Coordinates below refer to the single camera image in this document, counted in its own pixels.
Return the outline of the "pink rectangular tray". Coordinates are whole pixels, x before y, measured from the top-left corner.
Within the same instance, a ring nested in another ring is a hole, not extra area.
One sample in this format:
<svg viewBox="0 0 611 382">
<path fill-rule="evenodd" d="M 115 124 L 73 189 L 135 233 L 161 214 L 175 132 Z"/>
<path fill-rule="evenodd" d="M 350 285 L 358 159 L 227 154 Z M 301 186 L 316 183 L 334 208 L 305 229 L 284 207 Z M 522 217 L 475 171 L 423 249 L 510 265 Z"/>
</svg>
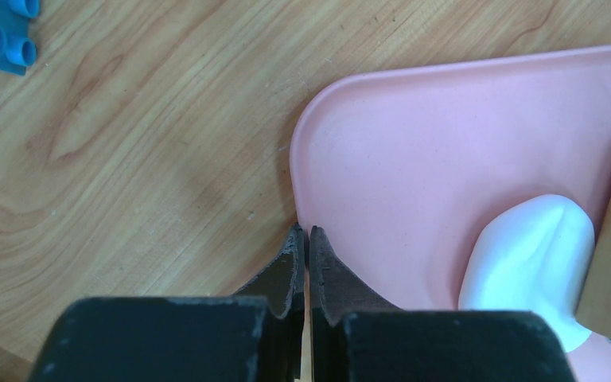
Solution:
<svg viewBox="0 0 611 382">
<path fill-rule="evenodd" d="M 298 221 L 402 308 L 456 305 L 473 245 L 507 209 L 611 193 L 611 45 L 350 76 L 294 130 Z"/>
</svg>

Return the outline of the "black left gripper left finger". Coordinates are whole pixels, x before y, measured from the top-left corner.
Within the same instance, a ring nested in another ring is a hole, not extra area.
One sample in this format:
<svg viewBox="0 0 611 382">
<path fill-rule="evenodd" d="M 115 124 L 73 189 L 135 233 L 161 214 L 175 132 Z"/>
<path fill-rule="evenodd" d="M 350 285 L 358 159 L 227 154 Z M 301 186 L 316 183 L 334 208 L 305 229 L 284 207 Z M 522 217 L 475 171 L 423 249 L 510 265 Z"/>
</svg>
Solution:
<svg viewBox="0 0 611 382">
<path fill-rule="evenodd" d="M 293 381 L 301 375 L 304 232 L 234 294 L 92 297 L 53 325 L 31 381 Z"/>
</svg>

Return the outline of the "white dough ball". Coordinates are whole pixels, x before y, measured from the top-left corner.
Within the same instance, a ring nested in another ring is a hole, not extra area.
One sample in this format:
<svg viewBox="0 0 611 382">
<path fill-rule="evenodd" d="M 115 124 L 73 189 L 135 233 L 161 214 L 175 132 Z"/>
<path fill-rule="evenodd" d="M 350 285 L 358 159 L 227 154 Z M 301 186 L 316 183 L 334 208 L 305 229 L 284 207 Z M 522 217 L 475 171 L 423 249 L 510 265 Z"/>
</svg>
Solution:
<svg viewBox="0 0 611 382">
<path fill-rule="evenodd" d="M 457 307 L 531 311 L 574 351 L 591 334 L 574 315 L 594 246 L 593 223 L 571 199 L 547 194 L 516 205 L 478 236 Z"/>
</svg>

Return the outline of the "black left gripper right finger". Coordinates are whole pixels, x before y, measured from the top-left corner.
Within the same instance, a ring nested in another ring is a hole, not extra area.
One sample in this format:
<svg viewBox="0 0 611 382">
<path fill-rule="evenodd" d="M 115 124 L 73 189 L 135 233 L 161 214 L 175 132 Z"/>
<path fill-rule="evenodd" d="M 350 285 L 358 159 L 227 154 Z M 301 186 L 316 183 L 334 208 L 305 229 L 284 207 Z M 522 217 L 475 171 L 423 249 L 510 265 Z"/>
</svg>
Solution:
<svg viewBox="0 0 611 382">
<path fill-rule="evenodd" d="M 538 315 L 402 310 L 309 234 L 316 381 L 572 381 L 558 338 Z"/>
</svg>

